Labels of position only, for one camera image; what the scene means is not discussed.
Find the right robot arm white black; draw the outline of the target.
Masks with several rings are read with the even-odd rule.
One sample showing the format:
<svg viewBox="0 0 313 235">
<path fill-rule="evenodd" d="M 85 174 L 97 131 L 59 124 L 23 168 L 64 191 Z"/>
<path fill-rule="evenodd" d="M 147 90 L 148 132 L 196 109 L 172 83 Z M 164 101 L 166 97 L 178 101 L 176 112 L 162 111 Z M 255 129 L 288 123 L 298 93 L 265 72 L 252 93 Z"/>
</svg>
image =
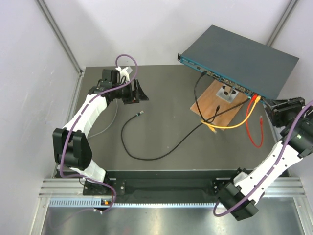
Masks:
<svg viewBox="0 0 313 235">
<path fill-rule="evenodd" d="M 269 155 L 251 172 L 238 169 L 225 186 L 218 189 L 217 203 L 225 207 L 222 213 L 240 221 L 258 212 L 256 204 L 266 189 L 289 167 L 313 152 L 313 103 L 304 98 L 285 100 L 264 99 L 265 110 L 274 127 L 282 127 L 281 139 Z"/>
</svg>

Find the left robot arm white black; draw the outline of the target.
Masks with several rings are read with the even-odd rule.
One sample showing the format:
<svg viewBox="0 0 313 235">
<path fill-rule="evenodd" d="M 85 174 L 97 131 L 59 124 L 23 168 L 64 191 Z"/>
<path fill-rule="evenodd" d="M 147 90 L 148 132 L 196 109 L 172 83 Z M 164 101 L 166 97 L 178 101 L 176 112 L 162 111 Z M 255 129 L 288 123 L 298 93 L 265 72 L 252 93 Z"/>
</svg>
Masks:
<svg viewBox="0 0 313 235">
<path fill-rule="evenodd" d="M 74 117 L 52 134 L 55 162 L 95 181 L 94 188 L 100 194 L 108 193 L 111 183 L 105 179 L 106 171 L 92 160 L 88 135 L 97 118 L 114 100 L 120 99 L 124 104 L 148 100 L 139 81 L 130 79 L 131 72 L 131 67 L 104 69 Z"/>
</svg>

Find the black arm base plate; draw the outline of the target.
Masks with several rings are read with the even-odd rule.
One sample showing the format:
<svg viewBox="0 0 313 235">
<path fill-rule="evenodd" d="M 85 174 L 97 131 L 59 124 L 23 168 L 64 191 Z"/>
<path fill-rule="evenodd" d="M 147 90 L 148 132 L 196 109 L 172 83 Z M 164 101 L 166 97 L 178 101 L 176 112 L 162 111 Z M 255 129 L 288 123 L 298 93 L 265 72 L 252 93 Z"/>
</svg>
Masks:
<svg viewBox="0 0 313 235">
<path fill-rule="evenodd" d="M 237 170 L 162 170 L 108 171 L 100 180 L 112 186 L 117 195 L 144 192 L 200 191 L 215 194 L 242 169 Z"/>
</svg>

